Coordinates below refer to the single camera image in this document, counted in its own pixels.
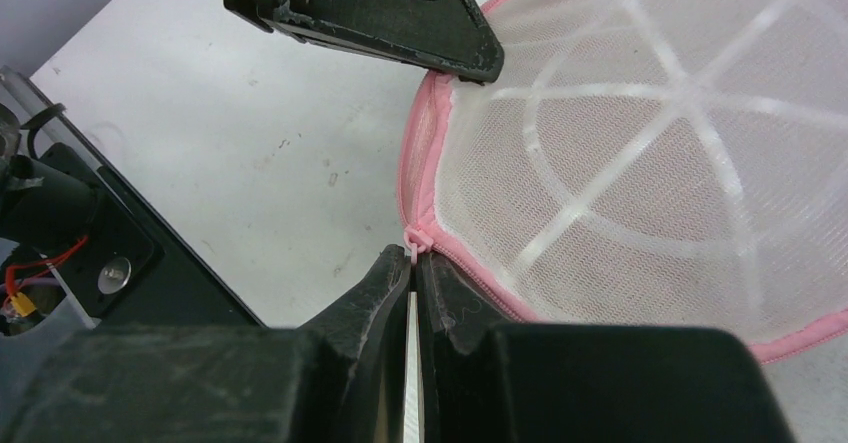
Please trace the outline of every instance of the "white table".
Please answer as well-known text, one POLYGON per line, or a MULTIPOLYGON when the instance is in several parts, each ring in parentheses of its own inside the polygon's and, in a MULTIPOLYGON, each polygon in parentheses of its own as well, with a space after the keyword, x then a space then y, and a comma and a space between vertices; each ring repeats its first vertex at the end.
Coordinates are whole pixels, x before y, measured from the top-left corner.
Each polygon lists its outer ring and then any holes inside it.
POLYGON ((113 0, 33 81, 263 322, 296 326, 401 242, 423 76, 262 33, 222 0, 113 0))

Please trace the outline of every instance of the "white mesh bag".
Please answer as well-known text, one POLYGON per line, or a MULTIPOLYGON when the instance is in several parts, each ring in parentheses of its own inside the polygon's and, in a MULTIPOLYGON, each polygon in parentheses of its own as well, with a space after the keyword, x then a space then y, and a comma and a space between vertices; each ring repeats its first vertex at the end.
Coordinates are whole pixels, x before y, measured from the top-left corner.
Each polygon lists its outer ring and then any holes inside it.
POLYGON ((520 320, 718 327, 764 363, 846 331, 848 0, 483 8, 501 77, 431 73, 410 116, 414 254, 520 320))

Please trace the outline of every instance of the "silver screw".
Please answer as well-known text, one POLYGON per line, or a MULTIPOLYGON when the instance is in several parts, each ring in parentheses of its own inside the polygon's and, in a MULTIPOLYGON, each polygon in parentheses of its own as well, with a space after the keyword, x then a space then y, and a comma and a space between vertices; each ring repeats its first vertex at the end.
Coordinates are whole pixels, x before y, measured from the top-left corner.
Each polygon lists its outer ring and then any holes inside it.
POLYGON ((100 276, 97 277, 97 289, 104 295, 117 293, 127 286, 131 272, 130 260, 119 256, 100 270, 100 276))

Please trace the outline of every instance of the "pink zipper pull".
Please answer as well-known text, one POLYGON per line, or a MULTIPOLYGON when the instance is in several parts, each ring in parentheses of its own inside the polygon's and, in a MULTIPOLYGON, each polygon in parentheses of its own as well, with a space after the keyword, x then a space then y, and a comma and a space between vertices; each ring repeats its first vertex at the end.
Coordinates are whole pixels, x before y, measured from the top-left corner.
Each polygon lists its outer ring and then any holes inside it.
POLYGON ((412 226, 407 226, 403 230, 403 242, 409 251, 412 253, 412 264, 418 263, 418 255, 430 251, 433 248, 433 239, 427 233, 417 230, 412 226))

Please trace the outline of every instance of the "yellow connector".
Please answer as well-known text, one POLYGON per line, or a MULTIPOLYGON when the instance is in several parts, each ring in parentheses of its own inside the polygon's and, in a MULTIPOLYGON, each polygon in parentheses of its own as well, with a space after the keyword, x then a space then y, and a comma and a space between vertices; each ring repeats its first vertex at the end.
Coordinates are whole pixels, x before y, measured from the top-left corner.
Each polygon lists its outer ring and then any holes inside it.
POLYGON ((12 308, 18 312, 19 315, 26 318, 27 316, 35 313, 35 305, 32 303, 32 300, 29 299, 28 296, 21 292, 17 292, 12 295, 12 308))

